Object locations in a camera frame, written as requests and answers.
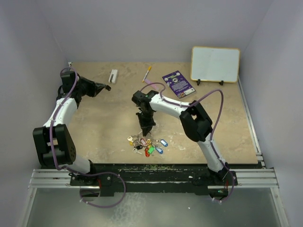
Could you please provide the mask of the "large metal keyring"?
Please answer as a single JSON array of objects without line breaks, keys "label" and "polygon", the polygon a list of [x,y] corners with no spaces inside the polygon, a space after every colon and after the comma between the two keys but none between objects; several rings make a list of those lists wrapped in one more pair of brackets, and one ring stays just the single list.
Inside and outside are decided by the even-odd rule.
[{"label": "large metal keyring", "polygon": [[141,139],[144,139],[145,141],[147,140],[152,140],[153,136],[151,134],[151,132],[148,132],[145,136],[143,135],[143,131],[140,131],[138,134],[137,134],[137,138],[138,140],[140,141]]}]

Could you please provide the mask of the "yellow key tag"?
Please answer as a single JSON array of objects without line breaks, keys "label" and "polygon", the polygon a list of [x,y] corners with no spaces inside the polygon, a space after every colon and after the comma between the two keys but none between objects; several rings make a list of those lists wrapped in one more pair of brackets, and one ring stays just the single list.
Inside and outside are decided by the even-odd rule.
[{"label": "yellow key tag", "polygon": [[127,140],[129,141],[129,144],[130,144],[131,146],[134,144],[134,142],[133,142],[133,137],[132,137],[132,136],[128,137]]}]

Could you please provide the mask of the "large blue key tag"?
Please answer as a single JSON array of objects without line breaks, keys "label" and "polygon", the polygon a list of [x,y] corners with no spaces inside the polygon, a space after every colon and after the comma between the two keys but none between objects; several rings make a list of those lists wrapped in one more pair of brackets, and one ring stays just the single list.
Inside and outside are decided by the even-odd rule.
[{"label": "large blue key tag", "polygon": [[165,146],[165,147],[168,146],[168,143],[167,143],[164,139],[161,139],[161,140],[160,140],[160,143],[161,143],[163,146]]}]

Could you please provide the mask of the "small blue key tag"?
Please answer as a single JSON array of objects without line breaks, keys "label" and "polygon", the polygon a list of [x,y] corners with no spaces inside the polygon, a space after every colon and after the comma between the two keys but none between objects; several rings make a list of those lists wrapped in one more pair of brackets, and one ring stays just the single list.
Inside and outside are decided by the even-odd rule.
[{"label": "small blue key tag", "polygon": [[164,150],[162,148],[156,147],[155,149],[157,150],[157,152],[159,154],[163,154],[163,152],[164,152]]}]

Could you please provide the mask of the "red key tag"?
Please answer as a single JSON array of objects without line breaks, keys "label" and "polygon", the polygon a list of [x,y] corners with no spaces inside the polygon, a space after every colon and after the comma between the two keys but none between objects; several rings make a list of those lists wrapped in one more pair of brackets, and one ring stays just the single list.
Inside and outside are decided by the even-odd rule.
[{"label": "red key tag", "polygon": [[150,153],[148,152],[148,150],[145,150],[145,156],[146,156],[146,157],[149,157],[149,156],[150,156]]},{"label": "red key tag", "polygon": [[140,139],[140,144],[143,145],[143,146],[146,146],[147,142],[144,139]]}]

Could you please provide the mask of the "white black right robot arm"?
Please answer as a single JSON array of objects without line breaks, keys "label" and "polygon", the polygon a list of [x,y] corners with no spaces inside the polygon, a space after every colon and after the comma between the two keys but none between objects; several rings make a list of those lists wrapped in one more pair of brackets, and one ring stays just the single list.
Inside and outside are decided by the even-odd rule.
[{"label": "white black right robot arm", "polygon": [[211,181],[221,185],[227,180],[229,168],[222,157],[214,140],[213,121],[202,107],[200,102],[178,102],[162,96],[159,92],[151,90],[147,94],[136,91],[132,102],[139,108],[136,113],[143,136],[146,136],[156,125],[153,115],[162,112],[176,117],[181,121],[185,135],[196,142],[207,160]]}]

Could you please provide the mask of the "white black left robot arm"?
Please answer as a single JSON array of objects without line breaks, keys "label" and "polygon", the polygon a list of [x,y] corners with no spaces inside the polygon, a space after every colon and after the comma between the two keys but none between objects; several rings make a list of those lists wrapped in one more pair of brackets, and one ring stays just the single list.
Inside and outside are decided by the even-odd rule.
[{"label": "white black left robot arm", "polygon": [[60,78],[62,84],[57,91],[54,111],[42,127],[33,130],[38,161],[42,167],[66,169],[81,175],[86,185],[93,185],[98,178],[93,163],[76,154],[68,125],[84,96],[96,97],[103,89],[110,91],[111,87],[82,77],[72,68],[64,68]]}]

